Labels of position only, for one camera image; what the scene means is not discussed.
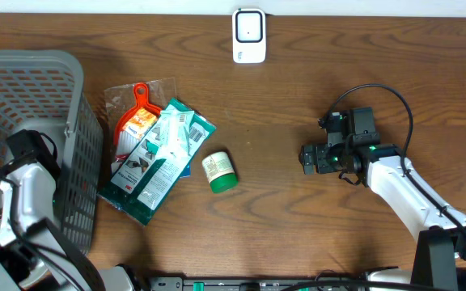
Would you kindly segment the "pale green small packet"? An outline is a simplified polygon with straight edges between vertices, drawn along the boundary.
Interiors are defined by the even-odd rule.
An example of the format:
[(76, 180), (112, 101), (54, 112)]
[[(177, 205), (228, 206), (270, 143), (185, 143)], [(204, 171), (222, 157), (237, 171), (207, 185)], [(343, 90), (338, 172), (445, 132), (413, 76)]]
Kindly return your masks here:
[(189, 159), (189, 128), (194, 111), (161, 111), (157, 158)]

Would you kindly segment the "green packaged item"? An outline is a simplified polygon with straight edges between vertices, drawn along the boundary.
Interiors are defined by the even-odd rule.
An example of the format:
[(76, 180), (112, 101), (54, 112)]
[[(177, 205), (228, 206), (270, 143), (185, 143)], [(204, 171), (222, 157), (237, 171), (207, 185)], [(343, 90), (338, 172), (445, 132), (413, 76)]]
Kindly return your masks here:
[[(178, 99), (164, 110), (194, 111)], [(216, 127), (194, 111), (189, 128), (189, 159), (157, 158), (160, 121), (150, 128), (99, 192), (99, 196), (142, 225), (147, 225), (167, 194)]]

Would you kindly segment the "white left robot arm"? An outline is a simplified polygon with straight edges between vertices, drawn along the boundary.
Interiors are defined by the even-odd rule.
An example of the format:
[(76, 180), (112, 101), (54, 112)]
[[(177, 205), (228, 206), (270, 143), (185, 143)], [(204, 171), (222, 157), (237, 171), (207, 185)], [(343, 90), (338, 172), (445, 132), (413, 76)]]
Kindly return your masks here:
[(56, 226), (54, 141), (23, 129), (6, 144), (13, 158), (0, 168), (0, 290), (139, 290), (126, 266), (97, 270)]

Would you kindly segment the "white jar green lid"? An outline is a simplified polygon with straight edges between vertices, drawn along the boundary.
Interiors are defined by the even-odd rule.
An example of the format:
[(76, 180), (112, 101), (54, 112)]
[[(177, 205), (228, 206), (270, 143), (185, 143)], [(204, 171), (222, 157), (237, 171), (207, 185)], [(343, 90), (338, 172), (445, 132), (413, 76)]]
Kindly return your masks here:
[(225, 151), (210, 154), (201, 164), (213, 193), (226, 192), (238, 185), (235, 169)]

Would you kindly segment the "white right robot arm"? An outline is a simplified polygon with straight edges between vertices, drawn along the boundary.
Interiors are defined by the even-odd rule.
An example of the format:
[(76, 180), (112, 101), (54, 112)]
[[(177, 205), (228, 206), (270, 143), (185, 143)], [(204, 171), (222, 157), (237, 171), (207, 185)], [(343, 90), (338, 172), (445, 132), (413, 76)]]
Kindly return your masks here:
[(324, 144), (304, 145), (299, 161), (307, 175), (337, 173), (380, 196), (414, 239), (431, 228), (454, 230), (466, 226), (466, 214), (447, 203), (400, 156), (394, 144), (382, 144), (378, 133), (330, 133)]

